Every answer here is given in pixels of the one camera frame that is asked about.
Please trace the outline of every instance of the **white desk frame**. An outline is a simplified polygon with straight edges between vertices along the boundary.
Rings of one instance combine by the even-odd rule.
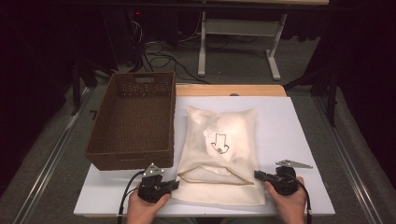
[[[282,14],[279,21],[238,21],[238,20],[215,20],[207,19],[206,12],[202,12],[201,22],[201,47],[198,62],[198,76],[205,76],[206,65],[206,34],[212,35],[251,35],[272,36],[274,38],[271,49],[266,50],[266,57],[270,65],[274,80],[280,80],[280,74],[276,66],[275,52],[280,36],[285,26],[287,14]]]

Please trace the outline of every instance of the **printed logo on bag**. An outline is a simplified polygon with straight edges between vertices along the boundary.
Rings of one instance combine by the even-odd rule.
[[[228,151],[230,148],[225,144],[226,140],[226,135],[225,134],[220,134],[216,133],[216,142],[212,143],[212,147],[219,153],[219,154],[224,154]]]

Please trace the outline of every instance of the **white tabletop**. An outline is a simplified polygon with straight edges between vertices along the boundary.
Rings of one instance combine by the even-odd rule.
[[[172,168],[165,169],[163,181],[176,179],[177,176],[177,165],[187,130],[187,105],[218,112],[255,108],[258,112],[256,149],[260,169],[265,173],[275,174],[276,162],[285,159],[312,165],[313,169],[296,168],[295,170],[297,175],[304,178],[310,194],[313,215],[335,214],[289,97],[178,96],[175,114],[175,162]],[[114,217],[118,213],[125,187],[136,172],[138,171],[99,171],[91,165],[74,213],[86,217]],[[138,177],[131,188],[140,181],[141,177]],[[220,206],[170,199],[157,215],[161,217],[275,216],[274,203],[268,194],[265,195],[266,205],[261,206]],[[125,202],[124,213],[127,211],[127,206]]]

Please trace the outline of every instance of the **printed arrow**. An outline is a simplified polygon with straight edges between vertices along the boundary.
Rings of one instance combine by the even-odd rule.
[[[223,154],[228,151],[229,146],[225,145],[225,134],[216,133],[216,142],[212,143],[212,147],[219,153]]]

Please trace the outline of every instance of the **gray carpet floor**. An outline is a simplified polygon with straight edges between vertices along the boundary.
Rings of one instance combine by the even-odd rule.
[[[225,45],[223,39],[209,39],[206,76],[202,79],[211,84],[286,84],[304,73],[318,43],[317,40],[300,43],[294,38],[281,40],[276,62],[282,79],[273,81],[263,52],[270,41],[267,38],[233,37]],[[152,55],[161,50],[176,58],[189,73],[196,74],[199,48],[196,43],[197,41],[189,41],[177,48],[164,43],[153,44],[147,49],[147,56],[152,60],[151,66],[155,71],[176,70],[180,76],[178,82],[198,83],[184,80],[191,77],[180,65],[175,68],[167,58]],[[120,71],[128,69],[124,64],[120,65]],[[105,80],[99,79],[98,87],[89,89],[91,95],[78,113],[78,118],[70,116],[73,110],[72,93],[69,91],[66,94],[67,103],[48,122],[0,199],[0,223],[12,223],[18,215],[47,159],[56,148],[61,133],[72,119],[77,119],[75,126],[65,138],[60,159],[27,222],[116,223],[115,218],[86,218],[73,214],[90,166],[83,153],[92,131],[91,111],[99,108],[106,84]],[[338,90],[338,104],[335,108],[337,126],[332,128],[323,116],[325,98],[311,97],[308,90],[309,86],[296,87],[287,94],[293,101],[336,212],[334,216],[314,217],[313,223],[396,223],[395,190],[362,138],[342,93]],[[360,196],[360,189],[364,190],[366,196]],[[219,219],[199,219],[200,223],[216,221]]]

